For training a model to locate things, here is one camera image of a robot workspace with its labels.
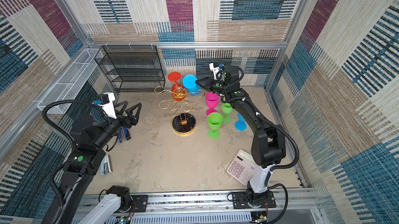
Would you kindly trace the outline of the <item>magenta plastic wine glass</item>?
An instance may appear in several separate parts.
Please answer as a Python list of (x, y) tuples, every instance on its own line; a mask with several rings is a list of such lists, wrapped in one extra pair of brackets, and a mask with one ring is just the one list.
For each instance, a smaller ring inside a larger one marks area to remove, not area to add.
[(211, 113), (217, 112), (215, 109), (219, 102), (219, 96), (215, 93), (208, 92), (205, 95), (206, 105), (208, 106), (208, 110), (206, 111), (206, 115), (209, 116)]

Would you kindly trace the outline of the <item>blue plastic wine glass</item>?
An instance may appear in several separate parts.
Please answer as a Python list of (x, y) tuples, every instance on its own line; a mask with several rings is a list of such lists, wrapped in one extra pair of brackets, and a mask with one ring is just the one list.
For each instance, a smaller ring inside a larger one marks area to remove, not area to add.
[(183, 78), (183, 86), (185, 87), (186, 97), (199, 96), (201, 88), (196, 84), (197, 78), (195, 75), (189, 74)]
[(235, 128), (239, 131), (244, 131), (247, 128), (244, 117), (238, 113), (238, 120), (234, 124)]

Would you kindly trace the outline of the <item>red plastic wine glass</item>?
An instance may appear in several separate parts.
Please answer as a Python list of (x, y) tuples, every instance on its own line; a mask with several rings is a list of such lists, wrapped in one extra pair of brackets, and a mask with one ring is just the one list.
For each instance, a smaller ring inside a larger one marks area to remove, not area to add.
[(171, 72), (168, 74), (168, 80), (173, 83), (171, 93), (175, 101), (183, 101), (186, 96), (184, 87), (179, 83), (182, 75), (179, 72)]

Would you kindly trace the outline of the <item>green plastic wine glass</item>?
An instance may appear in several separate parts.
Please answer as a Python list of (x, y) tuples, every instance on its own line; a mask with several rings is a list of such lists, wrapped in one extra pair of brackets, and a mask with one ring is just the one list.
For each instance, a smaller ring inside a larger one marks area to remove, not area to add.
[(231, 122), (230, 114), (234, 111), (233, 107), (229, 103), (222, 104), (222, 112), (223, 112), (223, 123)]
[(220, 113), (214, 112), (207, 117), (209, 131), (208, 136), (212, 139), (217, 139), (220, 136), (220, 128), (223, 122), (223, 117)]

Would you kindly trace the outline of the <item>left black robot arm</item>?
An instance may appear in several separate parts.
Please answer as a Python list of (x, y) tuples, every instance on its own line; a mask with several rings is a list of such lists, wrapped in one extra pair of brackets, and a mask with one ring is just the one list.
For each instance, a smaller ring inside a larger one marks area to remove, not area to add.
[[(104, 147), (123, 128), (131, 128), (139, 122), (142, 103), (128, 107), (128, 102), (114, 104), (113, 93), (100, 94), (93, 102), (60, 100), (48, 104), (42, 110), (43, 120), (62, 134), (71, 144), (71, 153), (49, 178), (55, 192), (44, 219), (44, 224), (70, 224), (75, 216), (86, 189), (97, 174), (106, 156)], [(48, 117), (50, 109), (61, 104), (82, 104), (100, 113), (104, 122), (97, 122), (90, 114), (76, 119), (69, 132)]]

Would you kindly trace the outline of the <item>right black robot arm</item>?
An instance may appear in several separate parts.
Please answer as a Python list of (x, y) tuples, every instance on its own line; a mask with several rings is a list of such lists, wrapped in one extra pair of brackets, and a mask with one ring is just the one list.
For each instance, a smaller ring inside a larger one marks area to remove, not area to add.
[(256, 164), (247, 184), (248, 205), (258, 208), (271, 198), (269, 184), (275, 170), (294, 167), (299, 161), (299, 148), (281, 125), (268, 120), (253, 104), (249, 94), (240, 86), (244, 71), (237, 66), (209, 64), (213, 76), (198, 79), (196, 84), (217, 94), (222, 103), (229, 104), (246, 121), (253, 132), (251, 155)]

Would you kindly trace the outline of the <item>black mesh shelf rack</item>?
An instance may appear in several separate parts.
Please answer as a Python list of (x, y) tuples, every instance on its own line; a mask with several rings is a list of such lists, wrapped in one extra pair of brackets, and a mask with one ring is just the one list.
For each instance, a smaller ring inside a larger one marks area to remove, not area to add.
[(165, 74), (156, 47), (103, 45), (94, 57), (118, 93), (150, 92), (165, 85)]

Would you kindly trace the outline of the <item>pink calculator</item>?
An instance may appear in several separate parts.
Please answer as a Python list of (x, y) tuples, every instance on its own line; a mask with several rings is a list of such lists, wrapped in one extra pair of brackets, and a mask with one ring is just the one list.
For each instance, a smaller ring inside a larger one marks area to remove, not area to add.
[(252, 178), (256, 163), (252, 156), (244, 150), (239, 150), (227, 169), (227, 173), (243, 185)]

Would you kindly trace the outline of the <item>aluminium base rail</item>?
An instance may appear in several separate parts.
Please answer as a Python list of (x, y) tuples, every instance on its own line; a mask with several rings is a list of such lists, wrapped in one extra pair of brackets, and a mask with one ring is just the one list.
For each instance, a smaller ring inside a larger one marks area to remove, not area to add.
[(311, 189), (289, 189), (288, 199), (274, 190), (260, 208), (251, 208), (242, 190), (133, 194), (133, 207), (116, 210), (117, 199), (98, 202), (86, 195), (77, 212), (59, 224), (327, 224), (328, 218)]

